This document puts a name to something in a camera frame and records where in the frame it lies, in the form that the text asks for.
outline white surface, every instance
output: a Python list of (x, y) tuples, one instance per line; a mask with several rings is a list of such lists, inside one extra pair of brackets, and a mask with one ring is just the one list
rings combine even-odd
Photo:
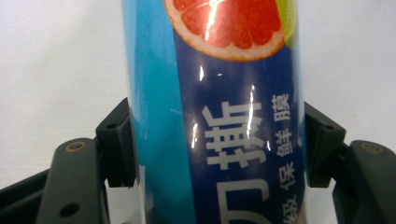
[[(396, 2), (299, 2), (304, 99), (364, 139), (396, 149)], [(0, 189), (50, 167), (54, 149), (94, 137), (127, 96), (119, 1), (0, 2)], [(135, 217), (109, 192), (112, 223)], [(335, 223), (331, 190), (310, 190), (311, 223)]]

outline metal screw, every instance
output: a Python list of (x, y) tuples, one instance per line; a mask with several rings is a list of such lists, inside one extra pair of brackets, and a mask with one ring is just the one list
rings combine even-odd
[(65, 150), (67, 152), (77, 152), (77, 151), (84, 149), (85, 146), (87, 146), (87, 144), (85, 142), (77, 141), (77, 142), (73, 142), (73, 143), (70, 143), (69, 145), (67, 145)]
[(384, 153), (385, 151), (384, 148), (372, 143), (362, 143), (361, 147), (364, 148), (367, 152), (372, 154), (381, 154)]

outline grapefruit image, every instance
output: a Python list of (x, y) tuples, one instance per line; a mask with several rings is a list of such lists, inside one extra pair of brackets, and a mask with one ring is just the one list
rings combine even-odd
[(285, 44), (276, 0), (163, 1), (176, 32), (204, 54), (250, 62), (274, 55)]

